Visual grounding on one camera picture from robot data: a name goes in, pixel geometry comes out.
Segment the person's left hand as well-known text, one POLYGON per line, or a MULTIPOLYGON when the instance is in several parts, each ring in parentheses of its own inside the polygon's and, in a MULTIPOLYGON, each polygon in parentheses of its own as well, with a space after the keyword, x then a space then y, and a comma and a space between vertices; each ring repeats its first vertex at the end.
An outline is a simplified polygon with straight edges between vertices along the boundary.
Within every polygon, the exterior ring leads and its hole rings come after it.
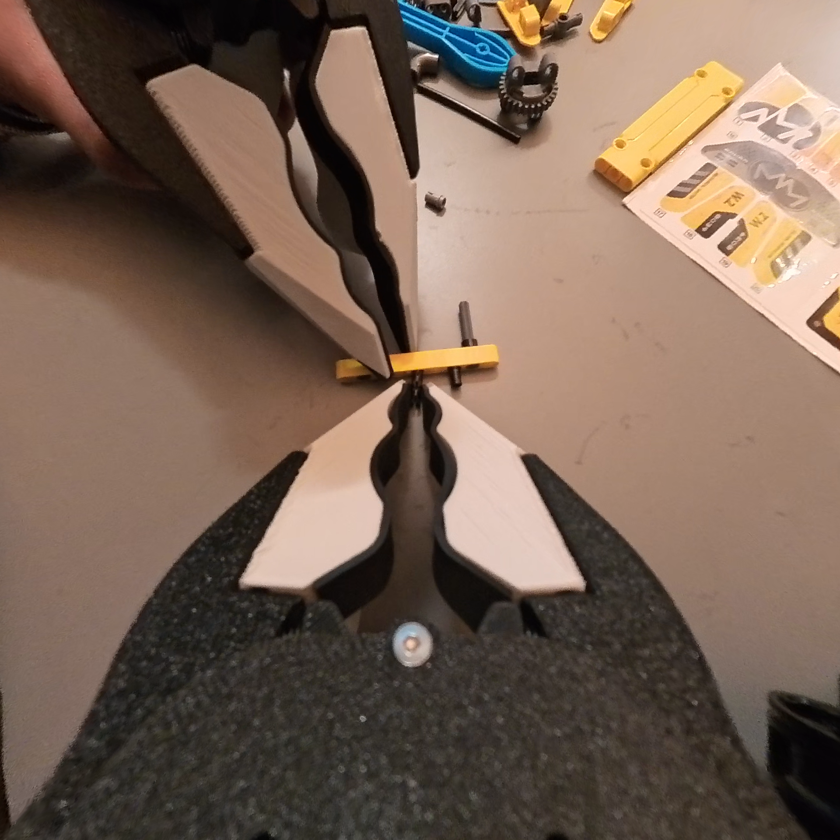
POLYGON ((1 2, 1 92, 2 103, 20 107, 68 134, 106 175, 128 186, 155 188, 86 111, 22 1, 1 2))

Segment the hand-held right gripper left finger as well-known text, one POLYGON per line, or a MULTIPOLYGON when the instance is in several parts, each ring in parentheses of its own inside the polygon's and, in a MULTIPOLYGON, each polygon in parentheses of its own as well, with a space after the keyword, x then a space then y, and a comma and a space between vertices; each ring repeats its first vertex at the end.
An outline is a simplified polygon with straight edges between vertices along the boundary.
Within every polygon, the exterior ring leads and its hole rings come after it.
POLYGON ((384 590, 394 559, 385 487, 412 408, 413 388, 395 384, 309 445, 241 590, 329 601, 345 617, 384 590))

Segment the yellow and black sticker sheet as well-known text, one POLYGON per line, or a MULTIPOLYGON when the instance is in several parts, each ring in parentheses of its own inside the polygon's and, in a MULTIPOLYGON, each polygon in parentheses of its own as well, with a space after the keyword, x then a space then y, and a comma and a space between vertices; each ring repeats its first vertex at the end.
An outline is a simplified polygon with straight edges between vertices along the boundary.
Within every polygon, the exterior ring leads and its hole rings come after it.
POLYGON ((624 206, 839 371, 839 106, 774 66, 624 206))

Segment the yellow toy beam with holes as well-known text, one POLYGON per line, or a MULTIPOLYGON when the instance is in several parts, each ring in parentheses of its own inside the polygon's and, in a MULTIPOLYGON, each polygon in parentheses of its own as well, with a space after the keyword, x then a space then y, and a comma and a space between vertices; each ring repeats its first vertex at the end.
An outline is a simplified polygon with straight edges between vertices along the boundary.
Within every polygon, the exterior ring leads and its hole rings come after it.
MULTIPOLYGON (((391 373, 383 374, 384 378, 411 376, 415 373, 435 375, 457 367, 464 370, 495 369, 499 365, 500 356, 495 344, 478 344, 444 350, 393 353, 387 361, 391 373)), ((340 360, 335 364, 335 376, 340 382, 370 379, 377 375, 358 360, 340 360)))

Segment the black toy axle rod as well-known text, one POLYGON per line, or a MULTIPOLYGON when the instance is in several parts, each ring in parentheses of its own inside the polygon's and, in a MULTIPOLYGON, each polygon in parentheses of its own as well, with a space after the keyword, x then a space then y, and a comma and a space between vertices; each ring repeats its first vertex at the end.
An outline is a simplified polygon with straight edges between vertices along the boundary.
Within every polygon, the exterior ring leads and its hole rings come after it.
POLYGON ((430 87, 425 83, 417 81, 414 83, 414 88, 418 94, 426 99, 445 107, 451 112, 455 112, 458 115, 465 117, 474 124, 493 132, 513 144, 519 144, 522 139, 521 135, 517 131, 500 123, 498 120, 477 111, 469 105, 450 97, 435 87, 430 87))

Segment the yellow curved toy piece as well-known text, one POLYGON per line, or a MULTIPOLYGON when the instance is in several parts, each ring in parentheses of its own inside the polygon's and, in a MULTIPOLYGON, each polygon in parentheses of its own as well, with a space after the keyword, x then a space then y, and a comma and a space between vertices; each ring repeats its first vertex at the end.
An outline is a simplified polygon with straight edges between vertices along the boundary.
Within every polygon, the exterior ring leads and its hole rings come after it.
POLYGON ((589 33, 592 40, 596 43, 603 42, 620 24, 633 4, 633 0, 603 1, 590 24, 589 33))

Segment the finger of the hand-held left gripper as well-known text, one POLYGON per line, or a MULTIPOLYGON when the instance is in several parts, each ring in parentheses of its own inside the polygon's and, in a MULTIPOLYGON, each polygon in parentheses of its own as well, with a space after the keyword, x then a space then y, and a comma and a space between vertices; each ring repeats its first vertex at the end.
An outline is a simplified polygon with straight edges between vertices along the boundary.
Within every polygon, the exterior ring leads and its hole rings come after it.
POLYGON ((373 42, 365 26, 327 27, 308 79, 312 102, 350 184, 314 151, 317 207, 350 258, 350 287, 373 310, 394 351, 414 351, 417 321, 417 187, 410 175, 373 42))
POLYGON ((387 378, 380 330, 351 296, 340 251, 301 204, 290 145, 265 103, 197 65, 164 73, 146 90, 252 248, 248 269, 387 378))

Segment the yellow toy panel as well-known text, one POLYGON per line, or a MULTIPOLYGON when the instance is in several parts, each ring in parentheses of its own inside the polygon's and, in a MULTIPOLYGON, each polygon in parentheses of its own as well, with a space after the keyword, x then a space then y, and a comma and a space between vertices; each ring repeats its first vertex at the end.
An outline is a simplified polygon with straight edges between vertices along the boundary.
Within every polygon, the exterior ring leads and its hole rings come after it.
POLYGON ((743 79, 710 61, 673 87, 618 135, 593 170, 630 193, 714 120, 740 92, 743 79))

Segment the yellow toy bracket piece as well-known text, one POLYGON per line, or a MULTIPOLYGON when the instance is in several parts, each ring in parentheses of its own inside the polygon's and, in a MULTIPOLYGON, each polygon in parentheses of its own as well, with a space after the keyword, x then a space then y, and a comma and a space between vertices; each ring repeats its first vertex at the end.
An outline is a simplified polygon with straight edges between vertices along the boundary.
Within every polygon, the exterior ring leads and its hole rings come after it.
POLYGON ((497 1, 497 11, 509 33, 524 47, 539 46, 556 24, 569 19, 573 1, 497 1))

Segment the long grey toy pin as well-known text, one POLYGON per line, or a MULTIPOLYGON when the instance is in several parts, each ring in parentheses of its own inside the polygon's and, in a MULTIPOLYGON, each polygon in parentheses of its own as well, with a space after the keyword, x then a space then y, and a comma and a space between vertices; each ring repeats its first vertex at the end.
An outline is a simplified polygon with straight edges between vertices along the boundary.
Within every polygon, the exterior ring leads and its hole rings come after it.
MULTIPOLYGON (((478 345, 475 336, 473 322, 471 318, 471 310, 468 301, 460 301, 458 303, 458 326, 460 332, 460 346, 462 348, 471 348, 478 345)), ((453 390, 458 390, 463 384, 463 370, 459 365, 448 368, 448 380, 450 387, 453 390)))

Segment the blue plastic separator tool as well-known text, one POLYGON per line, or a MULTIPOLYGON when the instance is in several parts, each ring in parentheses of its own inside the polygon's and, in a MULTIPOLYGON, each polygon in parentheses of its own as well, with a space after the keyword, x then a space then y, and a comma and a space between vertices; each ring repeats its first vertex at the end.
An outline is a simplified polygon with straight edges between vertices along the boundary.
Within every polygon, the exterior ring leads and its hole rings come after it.
POLYGON ((406 41, 438 54, 445 68, 473 88, 494 88, 516 55, 496 33, 450 23, 408 2, 396 5, 406 41))

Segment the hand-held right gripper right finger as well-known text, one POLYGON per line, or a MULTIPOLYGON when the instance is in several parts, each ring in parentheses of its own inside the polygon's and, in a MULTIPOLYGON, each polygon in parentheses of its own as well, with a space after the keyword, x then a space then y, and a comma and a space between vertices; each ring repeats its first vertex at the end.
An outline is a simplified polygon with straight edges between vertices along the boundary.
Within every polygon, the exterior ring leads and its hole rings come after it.
POLYGON ((434 508, 434 581, 477 631, 497 603, 585 591, 525 452, 436 385, 421 389, 434 508))

